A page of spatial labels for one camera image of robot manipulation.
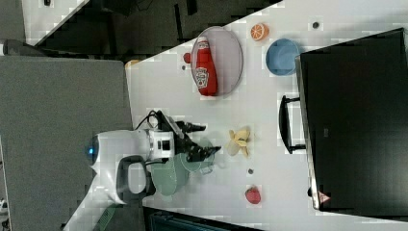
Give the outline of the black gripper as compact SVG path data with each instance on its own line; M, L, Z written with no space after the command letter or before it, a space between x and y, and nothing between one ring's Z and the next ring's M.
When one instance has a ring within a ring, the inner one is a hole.
M221 149L220 146L194 146L188 133L205 131L205 125L195 125L182 120L171 123L170 117L164 115L161 111L156 112L156 117L158 119L158 128L161 131L173 134L175 154L188 154L188 162L202 162Z

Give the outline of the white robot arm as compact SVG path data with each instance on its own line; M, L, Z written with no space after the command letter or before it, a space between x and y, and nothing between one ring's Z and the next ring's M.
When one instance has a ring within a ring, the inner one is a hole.
M218 146L202 146L190 137L201 132L204 125L183 120L175 121L162 111L150 111L143 119L151 117L157 124L133 130L115 130L96 134L87 150L94 177L85 198L62 227L63 231L93 231L105 211L111 206L125 205L130 189L130 166L141 168L141 188L136 195L151 190L148 185L147 166L165 164L180 154L190 163L202 162L214 156Z

